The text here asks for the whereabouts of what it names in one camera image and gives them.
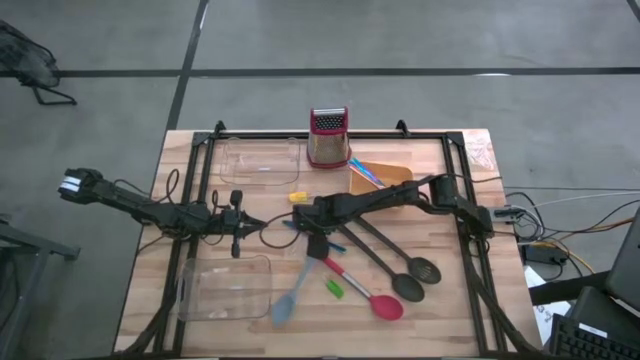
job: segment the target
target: black slotted spoon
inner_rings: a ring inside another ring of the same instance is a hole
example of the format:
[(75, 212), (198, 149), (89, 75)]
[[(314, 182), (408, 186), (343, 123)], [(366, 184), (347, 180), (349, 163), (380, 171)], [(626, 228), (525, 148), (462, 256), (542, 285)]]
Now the black slotted spoon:
[(367, 244), (360, 240), (356, 234), (352, 233), (351, 230), (347, 229), (344, 225), (339, 226), (338, 230), (351, 240), (352, 243), (359, 247), (360, 250), (367, 254), (373, 261), (375, 261), (376, 264), (378, 264), (387, 274), (389, 274), (391, 277), (391, 287), (396, 294), (400, 295), (401, 298), (412, 302), (420, 302), (424, 299), (424, 289), (416, 279), (412, 278), (409, 274), (396, 274), (389, 265), (384, 262), (384, 260), (376, 255), (376, 253), (371, 250)]
[(442, 280), (442, 274), (434, 263), (422, 257), (410, 257), (406, 252), (400, 249), (398, 245), (391, 241), (391, 239), (384, 236), (383, 233), (378, 231), (378, 229), (369, 224), (365, 219), (357, 217), (354, 221), (391, 248), (391, 250), (395, 251), (396, 254), (400, 255), (407, 262), (407, 269), (411, 276), (430, 285), (437, 284)]

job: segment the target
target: metal grater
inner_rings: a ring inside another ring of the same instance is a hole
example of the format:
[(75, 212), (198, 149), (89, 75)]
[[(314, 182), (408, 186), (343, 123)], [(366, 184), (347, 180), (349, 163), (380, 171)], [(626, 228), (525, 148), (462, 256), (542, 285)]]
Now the metal grater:
[(349, 147), (349, 112), (338, 109), (311, 109), (307, 159), (318, 168), (344, 166), (351, 157)]

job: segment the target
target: gray floor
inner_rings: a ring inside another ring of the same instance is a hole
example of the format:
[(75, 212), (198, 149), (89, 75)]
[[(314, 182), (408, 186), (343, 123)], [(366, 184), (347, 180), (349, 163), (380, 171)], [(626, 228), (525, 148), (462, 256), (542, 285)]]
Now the gray floor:
[[(61, 69), (180, 69), (197, 6), (0, 0), (0, 18), (51, 48)], [(639, 36), (622, 0), (218, 0), (209, 4), (194, 68), (640, 66)], [(75, 263), (51, 262), (25, 358), (110, 352), (140, 227), (104, 207), (65, 203), (56, 188), (66, 168), (81, 166), (149, 188), (177, 83), (63, 79), (60, 90), (79, 105), (47, 108), (0, 79), (0, 213), (83, 249)], [(638, 187), (639, 84), (629, 75), (191, 79), (177, 127), (212, 128), (221, 119), (236, 129), (304, 128), (310, 107), (342, 104), (355, 128), (390, 128), (400, 118), (414, 128), (486, 127), (508, 190), (545, 202)], [(638, 198), (540, 210), (549, 227), (577, 229)], [(606, 270), (624, 233), (567, 244)], [(576, 275), (567, 266), (562, 278)]]

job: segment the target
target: clear plastic container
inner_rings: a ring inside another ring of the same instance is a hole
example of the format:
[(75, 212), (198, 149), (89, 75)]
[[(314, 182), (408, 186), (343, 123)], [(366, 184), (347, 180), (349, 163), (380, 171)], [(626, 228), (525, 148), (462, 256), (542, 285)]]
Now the clear plastic container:
[(223, 151), (222, 181), (234, 185), (278, 186), (300, 174), (300, 141), (230, 138)]
[(177, 298), (184, 321), (263, 317), (271, 306), (271, 263), (266, 256), (187, 260)]

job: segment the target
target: black wire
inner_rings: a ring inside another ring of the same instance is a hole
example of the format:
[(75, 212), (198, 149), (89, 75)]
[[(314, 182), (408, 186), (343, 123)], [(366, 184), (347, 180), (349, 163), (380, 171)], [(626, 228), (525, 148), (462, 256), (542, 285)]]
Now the black wire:
[(550, 231), (555, 231), (554, 234), (549, 235), (549, 237), (551, 236), (555, 236), (558, 233), (575, 233), (575, 234), (579, 234), (579, 233), (586, 233), (586, 232), (599, 232), (599, 230), (596, 231), (591, 231), (591, 229), (593, 229), (594, 227), (602, 224), (603, 222), (605, 222), (608, 218), (610, 218), (611, 216), (613, 216), (615, 213), (617, 213), (618, 211), (622, 210), (623, 208), (631, 205), (631, 204), (635, 204), (640, 202), (640, 200), (633, 200), (633, 201), (629, 201), (628, 203), (622, 204), (620, 206), (618, 206), (617, 208), (615, 208), (613, 211), (611, 211), (609, 214), (607, 214), (607, 216), (605, 216), (604, 218), (602, 218), (602, 220), (598, 221), (597, 223), (595, 223), (594, 225), (589, 226), (588, 228), (584, 228), (584, 229), (580, 229), (580, 230), (558, 230), (558, 229), (551, 229), (551, 228), (546, 228), (547, 230)]
[(556, 275), (556, 276), (554, 276), (552, 278), (548, 278), (548, 279), (543, 278), (543, 280), (546, 281), (546, 282), (556, 280), (557, 278), (562, 276), (562, 273), (564, 271), (564, 266), (561, 263), (559, 263), (559, 262), (557, 262), (555, 260), (553, 260), (553, 262), (560, 267), (560, 272), (558, 272), (558, 275)]
[(4, 327), (7, 326), (9, 319), (13, 316), (16, 307), (18, 306), (18, 302), (20, 301), (20, 280), (18, 279), (18, 265), (16, 264), (16, 259), (13, 257), (13, 254), (9, 255), (9, 261), (11, 262), (11, 266), (13, 267), (13, 286), (16, 292), (16, 297), (13, 301), (13, 305), (11, 305), (11, 309), (7, 313), (7, 317), (4, 318), (2, 324), (0, 325), (0, 334), (4, 331)]
[[(173, 178), (173, 174), (176, 174), (176, 181), (173, 183), (173, 186), (171, 187), (171, 189), (169, 189), (169, 182), (171, 181), (171, 178)], [(173, 169), (169, 173), (169, 177), (167, 177), (167, 182), (164, 184), (165, 196), (162, 199), (156, 201), (155, 203), (157, 204), (165, 200), (169, 200), (169, 202), (172, 205), (175, 205), (175, 203), (173, 202), (173, 199), (171, 199), (171, 195), (176, 190), (176, 187), (178, 186), (178, 182), (180, 182), (180, 171), (178, 169)]]
[(531, 224), (527, 224), (527, 225), (524, 225), (524, 226), (528, 226), (528, 225), (535, 225), (535, 227), (536, 227), (536, 229), (533, 231), (533, 235), (530, 235), (530, 236), (523, 236), (523, 235), (520, 235), (520, 233), (519, 233), (519, 232), (515, 231), (515, 227), (514, 227), (514, 232), (515, 232), (516, 236), (518, 236), (518, 237), (519, 237), (519, 238), (521, 238), (521, 239), (524, 239), (524, 240), (527, 240), (527, 241), (535, 241), (535, 240), (537, 240), (537, 239), (538, 239), (538, 236), (537, 236), (537, 235), (538, 235), (538, 233), (540, 232), (540, 229), (541, 229), (541, 228), (542, 228), (542, 229), (544, 229), (544, 227), (542, 226), (542, 220), (540, 220), (540, 223), (538, 223), (538, 222), (533, 218), (533, 216), (532, 216), (531, 214), (529, 214), (529, 213), (527, 213), (527, 212), (524, 212), (524, 213), (522, 214), (522, 217), (521, 217), (520, 219), (518, 219), (518, 221), (515, 223), (515, 225), (518, 225), (518, 226), (524, 227), (523, 225), (520, 225), (520, 221), (521, 221), (522, 219), (525, 219), (525, 216), (528, 216), (528, 217), (529, 217), (529, 219), (530, 219), (530, 221), (531, 221)]
[[(482, 244), (484, 245), (484, 249), (483, 249), (484, 253), (488, 255), (489, 250), (491, 250), (491, 243), (487, 239), (482, 239)], [(471, 254), (471, 256), (480, 257), (479, 255), (476, 255), (476, 254)]]
[(149, 246), (151, 246), (151, 245), (153, 245), (153, 244), (157, 243), (158, 241), (160, 241), (160, 240), (164, 239), (165, 237), (166, 237), (166, 236), (165, 236), (164, 234), (162, 234), (162, 235), (160, 235), (160, 237), (159, 237), (159, 238), (157, 238), (157, 239), (153, 240), (152, 242), (149, 242), (149, 243), (144, 244), (144, 246), (143, 246), (143, 247), (141, 247), (140, 249), (138, 249), (138, 252), (136, 253), (136, 255), (140, 255), (140, 253), (142, 252), (142, 250), (144, 250), (144, 249), (148, 248)]
[(516, 233), (510, 233), (508, 231), (493, 231), (496, 234), (502, 234), (502, 235), (511, 235), (511, 236), (515, 236), (515, 237), (520, 237), (518, 234)]
[(207, 245), (216, 246), (216, 245), (220, 244), (220, 242), (222, 241), (223, 238), (224, 238), (224, 234), (220, 234), (220, 238), (218, 240), (216, 240), (216, 242), (213, 242), (213, 243), (208, 242), (206, 236), (205, 237), (201, 237), (200, 240), (202, 240), (202, 242), (207, 244)]
[(472, 183), (475, 183), (475, 184), (483, 183), (483, 182), (489, 182), (489, 181), (495, 181), (495, 180), (501, 180), (502, 179), (502, 176), (496, 176), (496, 177), (492, 177), (492, 178), (488, 178), (488, 179), (474, 180), (474, 179), (472, 179), (472, 178), (470, 178), (468, 176), (455, 174), (455, 173), (444, 173), (444, 174), (436, 175), (436, 176), (434, 176), (434, 179), (441, 178), (441, 177), (444, 177), (444, 176), (456, 176), (456, 177), (459, 177), (461, 179), (470, 180)]
[(272, 248), (272, 249), (286, 249), (286, 248), (288, 248), (289, 246), (293, 245), (293, 244), (298, 240), (298, 237), (300, 237), (300, 231), (298, 231), (298, 233), (297, 233), (297, 234), (296, 234), (296, 236), (293, 238), (293, 240), (291, 240), (290, 242), (288, 242), (288, 243), (286, 243), (286, 244), (284, 244), (284, 245), (272, 245), (272, 244), (269, 244), (268, 242), (266, 242), (266, 241), (264, 240), (264, 237), (262, 237), (262, 232), (263, 232), (263, 231), (264, 231), (264, 229), (266, 229), (266, 228), (267, 228), (267, 227), (268, 227), (272, 222), (274, 222), (274, 221), (276, 221), (276, 220), (278, 220), (278, 219), (280, 219), (280, 218), (283, 218), (283, 217), (285, 217), (285, 216), (289, 216), (289, 215), (293, 215), (293, 211), (292, 211), (292, 212), (285, 213), (285, 214), (280, 214), (280, 215), (278, 215), (278, 216), (274, 217), (273, 219), (271, 219), (271, 220), (267, 221), (267, 222), (264, 224), (264, 226), (263, 226), (262, 228), (260, 228), (260, 231), (258, 232), (258, 237), (260, 238), (260, 241), (261, 241), (261, 242), (262, 242), (266, 247), (270, 247), (270, 248)]
[(142, 195), (149, 196), (149, 193), (148, 193), (148, 192), (146, 192), (146, 191), (144, 191), (144, 190), (140, 189), (139, 187), (137, 187), (137, 186), (133, 185), (132, 183), (128, 182), (128, 181), (127, 181), (127, 180), (125, 180), (125, 179), (116, 179), (116, 180), (114, 180), (114, 181), (113, 181), (113, 185), (114, 185), (114, 186), (116, 186), (116, 185), (118, 185), (118, 183), (119, 183), (119, 182), (121, 182), (121, 183), (123, 183), (123, 184), (127, 184), (127, 185), (129, 185), (131, 188), (133, 188), (133, 189), (134, 189), (134, 190), (136, 190), (137, 192), (141, 193)]
[(531, 199), (531, 197), (529, 197), (529, 195), (525, 194), (522, 191), (516, 191), (516, 192), (512, 192), (506, 195), (506, 197), (510, 197), (510, 196), (514, 196), (514, 195), (520, 195), (522, 197), (524, 197), (525, 199), (527, 199), (527, 201), (529, 201), (529, 204), (531, 204), (531, 206), (533, 206), (533, 210), (536, 212), (536, 215), (538, 215), (538, 219), (540, 220), (540, 226), (542, 226), (543, 229), (546, 229), (546, 227), (544, 226), (544, 221), (542, 220), (542, 214), (540, 214), (540, 210), (538, 210), (538, 208), (536, 207), (536, 203), (533, 201), (533, 199)]
[(460, 175), (460, 174), (444, 174), (444, 175), (454, 175), (454, 176), (457, 176), (457, 177), (462, 178), (462, 179), (471, 180), (472, 183), (476, 183), (476, 184), (483, 183), (483, 182), (489, 182), (489, 181), (496, 181), (496, 180), (501, 180), (502, 179), (502, 176), (496, 176), (496, 177), (492, 177), (492, 178), (488, 178), (488, 179), (474, 180), (474, 179), (472, 179), (472, 178), (470, 178), (468, 176), (464, 176), (464, 175)]
[(555, 240), (555, 242), (553, 242), (552, 244), (555, 245), (557, 248), (560, 248), (560, 245), (562, 245), (562, 247), (564, 247), (564, 252), (567, 254), (567, 258), (569, 259), (569, 261), (571, 261), (571, 265), (573, 265), (573, 267), (576, 269), (576, 271), (578, 272), (578, 275), (580, 275), (580, 277), (584, 277), (584, 274), (582, 273), (582, 270), (580, 270), (580, 267), (578, 266), (578, 264), (576, 263), (575, 260), (573, 260), (573, 256), (571, 256), (572, 252), (569, 249), (569, 247), (561, 242), (558, 242), (557, 239), (555, 238), (551, 238), (552, 240)]

